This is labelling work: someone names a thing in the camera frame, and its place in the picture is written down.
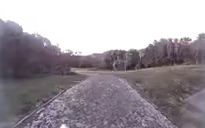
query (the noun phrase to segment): sky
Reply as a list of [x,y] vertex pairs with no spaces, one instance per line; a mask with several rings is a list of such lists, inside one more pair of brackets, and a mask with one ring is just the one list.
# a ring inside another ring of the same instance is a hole
[[0,0],[0,18],[87,55],[205,32],[205,0]]

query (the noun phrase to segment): gravel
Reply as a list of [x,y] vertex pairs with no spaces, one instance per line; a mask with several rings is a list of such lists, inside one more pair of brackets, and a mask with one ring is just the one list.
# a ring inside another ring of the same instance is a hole
[[24,128],[177,128],[123,79],[94,75],[40,109]]

